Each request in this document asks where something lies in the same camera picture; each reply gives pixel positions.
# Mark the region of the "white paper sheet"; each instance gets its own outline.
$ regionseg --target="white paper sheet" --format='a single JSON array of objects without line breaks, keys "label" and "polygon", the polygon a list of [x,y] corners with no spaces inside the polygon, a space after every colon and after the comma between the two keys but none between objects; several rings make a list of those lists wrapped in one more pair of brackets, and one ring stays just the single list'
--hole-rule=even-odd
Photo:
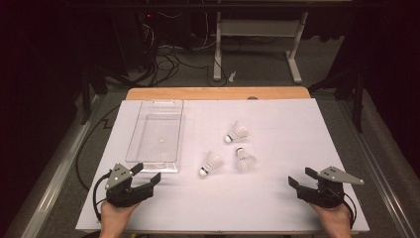
[{"label": "white paper sheet", "polygon": [[[125,164],[140,101],[124,101],[94,181]],[[305,167],[322,171],[329,166],[343,170],[314,99],[281,100],[187,100],[178,174],[162,174],[155,196],[142,202],[127,227],[151,232],[313,232],[321,231],[316,213],[288,185],[291,176],[316,187]],[[235,121],[250,131],[244,140],[226,144],[224,138]],[[235,151],[245,148],[257,158],[254,170],[236,169]],[[207,177],[199,176],[207,152],[212,150],[225,165]],[[139,173],[132,186],[154,174]],[[98,199],[105,196],[100,186]],[[356,203],[355,231],[368,224],[352,187],[345,192]],[[86,198],[76,229],[96,230],[91,202]]]}]

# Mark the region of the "shuttlecock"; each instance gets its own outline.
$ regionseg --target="shuttlecock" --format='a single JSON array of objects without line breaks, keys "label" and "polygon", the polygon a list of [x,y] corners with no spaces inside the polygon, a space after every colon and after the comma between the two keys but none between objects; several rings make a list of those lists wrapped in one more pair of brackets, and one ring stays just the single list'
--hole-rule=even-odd
[{"label": "shuttlecock", "polygon": [[241,122],[237,121],[225,137],[225,142],[231,143],[234,140],[247,137],[248,134],[248,129]]},{"label": "shuttlecock", "polygon": [[224,164],[225,163],[218,155],[212,151],[209,151],[209,153],[207,153],[206,162],[200,169],[200,176],[205,177],[207,174],[209,174],[209,172],[219,169]]},{"label": "shuttlecock", "polygon": [[257,159],[242,147],[237,149],[237,159],[237,167],[241,172],[253,169],[257,162]]}]

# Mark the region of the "clear plastic tray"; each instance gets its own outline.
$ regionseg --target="clear plastic tray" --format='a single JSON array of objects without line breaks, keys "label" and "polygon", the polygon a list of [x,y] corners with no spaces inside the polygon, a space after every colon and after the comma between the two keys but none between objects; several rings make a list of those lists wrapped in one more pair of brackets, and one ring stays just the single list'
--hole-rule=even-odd
[{"label": "clear plastic tray", "polygon": [[126,157],[143,163],[143,172],[177,173],[183,101],[143,101]]}]

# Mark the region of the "hand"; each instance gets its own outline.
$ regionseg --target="hand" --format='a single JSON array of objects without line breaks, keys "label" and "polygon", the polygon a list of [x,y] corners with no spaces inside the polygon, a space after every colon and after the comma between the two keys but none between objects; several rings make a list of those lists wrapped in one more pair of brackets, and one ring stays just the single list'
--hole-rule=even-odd
[{"label": "hand", "polygon": [[101,238],[117,238],[123,234],[133,211],[140,205],[130,207],[115,207],[108,201],[101,205]]},{"label": "hand", "polygon": [[312,203],[310,206],[318,213],[322,226],[332,238],[351,237],[350,211],[343,203],[334,208],[324,208]]}]

